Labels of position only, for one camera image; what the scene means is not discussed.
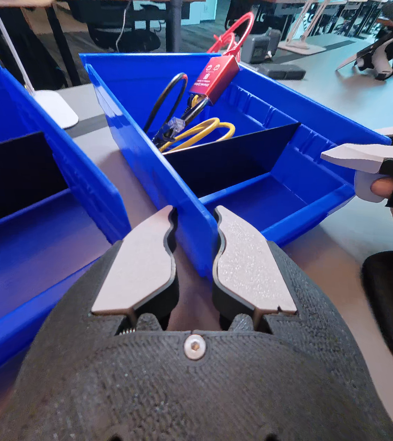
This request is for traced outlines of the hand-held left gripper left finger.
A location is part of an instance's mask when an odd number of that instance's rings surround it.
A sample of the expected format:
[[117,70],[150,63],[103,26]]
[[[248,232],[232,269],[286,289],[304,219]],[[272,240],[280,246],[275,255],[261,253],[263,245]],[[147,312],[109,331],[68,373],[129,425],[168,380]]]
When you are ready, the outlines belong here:
[[91,307],[94,315],[169,316],[178,303],[177,212],[166,206],[123,239]]

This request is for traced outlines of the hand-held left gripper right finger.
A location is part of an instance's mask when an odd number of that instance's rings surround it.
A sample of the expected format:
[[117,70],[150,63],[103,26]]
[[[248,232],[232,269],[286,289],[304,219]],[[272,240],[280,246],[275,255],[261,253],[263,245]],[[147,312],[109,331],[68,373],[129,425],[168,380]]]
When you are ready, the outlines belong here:
[[265,237],[224,206],[214,214],[219,242],[212,299],[220,315],[294,315],[297,306]]

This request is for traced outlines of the blue plastic storage bin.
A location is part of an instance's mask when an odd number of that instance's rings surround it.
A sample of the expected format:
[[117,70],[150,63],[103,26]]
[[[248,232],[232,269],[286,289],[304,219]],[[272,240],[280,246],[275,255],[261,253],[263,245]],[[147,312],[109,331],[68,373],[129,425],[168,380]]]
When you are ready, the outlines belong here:
[[36,132],[44,134],[68,189],[0,220],[0,367],[131,230],[116,187],[0,65],[0,143]]
[[216,117],[232,123],[236,136],[300,123],[273,169],[266,174],[198,198],[177,174],[152,138],[144,133],[148,115],[167,83],[178,73],[190,86],[214,54],[83,53],[80,55],[114,141],[157,209],[178,213],[177,242],[200,276],[211,278],[218,239],[213,216],[222,205],[284,246],[317,226],[351,200],[355,171],[321,159],[344,143],[391,145],[392,140],[241,66],[214,106],[193,126]]

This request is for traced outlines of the red ethernet switch box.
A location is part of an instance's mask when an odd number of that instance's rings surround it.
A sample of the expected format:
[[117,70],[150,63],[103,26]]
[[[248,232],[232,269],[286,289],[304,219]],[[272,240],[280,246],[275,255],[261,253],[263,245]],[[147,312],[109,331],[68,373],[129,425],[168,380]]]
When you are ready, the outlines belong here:
[[215,105],[239,71],[234,55],[210,58],[189,90],[191,96],[189,103],[193,102],[194,96],[198,96],[200,100],[207,98],[209,105]]

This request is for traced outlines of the black white handheld device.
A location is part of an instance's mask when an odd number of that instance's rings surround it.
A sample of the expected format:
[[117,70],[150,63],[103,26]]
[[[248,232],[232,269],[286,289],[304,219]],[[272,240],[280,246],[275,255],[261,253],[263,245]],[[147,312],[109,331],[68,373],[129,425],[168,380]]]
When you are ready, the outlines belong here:
[[393,76],[393,37],[385,36],[356,54],[354,65],[359,71],[371,69],[375,79],[385,81]]

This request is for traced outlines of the black flat pad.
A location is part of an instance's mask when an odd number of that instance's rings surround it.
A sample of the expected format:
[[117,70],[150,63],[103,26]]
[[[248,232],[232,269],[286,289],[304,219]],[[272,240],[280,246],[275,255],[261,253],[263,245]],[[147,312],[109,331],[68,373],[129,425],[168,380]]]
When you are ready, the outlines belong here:
[[285,69],[285,80],[303,80],[306,74],[305,69],[299,67],[295,64],[283,64],[282,67]]
[[263,74],[274,80],[285,80],[287,76],[288,65],[284,64],[271,64],[262,66]]

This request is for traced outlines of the black bin divider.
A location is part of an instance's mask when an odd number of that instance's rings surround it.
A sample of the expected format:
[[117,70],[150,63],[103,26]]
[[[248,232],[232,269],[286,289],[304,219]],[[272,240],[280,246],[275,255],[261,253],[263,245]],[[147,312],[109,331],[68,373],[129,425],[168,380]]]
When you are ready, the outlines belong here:
[[269,173],[300,123],[287,124],[164,155],[198,197]]
[[0,143],[0,220],[66,189],[42,132]]

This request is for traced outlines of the white document stand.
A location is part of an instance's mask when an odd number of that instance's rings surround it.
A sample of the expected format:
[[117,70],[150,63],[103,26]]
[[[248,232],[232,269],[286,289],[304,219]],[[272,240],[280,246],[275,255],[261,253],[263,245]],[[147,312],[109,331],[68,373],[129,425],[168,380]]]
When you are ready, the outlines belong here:
[[282,9],[287,18],[278,48],[303,56],[324,52],[325,47],[309,42],[308,38],[322,27],[327,28],[328,22],[333,21],[346,4],[344,0],[307,0],[284,5]]
[[72,110],[72,108],[67,104],[67,102],[58,92],[51,90],[36,91],[34,89],[1,17],[0,30],[22,74],[23,80],[25,82],[25,88],[28,93],[60,128],[67,129],[76,125],[79,122],[78,115]]

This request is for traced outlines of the grey box device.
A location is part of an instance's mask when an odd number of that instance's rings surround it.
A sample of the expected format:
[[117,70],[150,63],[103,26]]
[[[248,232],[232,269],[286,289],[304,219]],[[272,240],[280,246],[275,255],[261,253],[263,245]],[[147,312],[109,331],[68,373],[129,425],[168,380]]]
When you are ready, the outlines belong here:
[[272,58],[281,41],[281,31],[268,28],[263,34],[249,34],[241,47],[241,63],[259,64]]

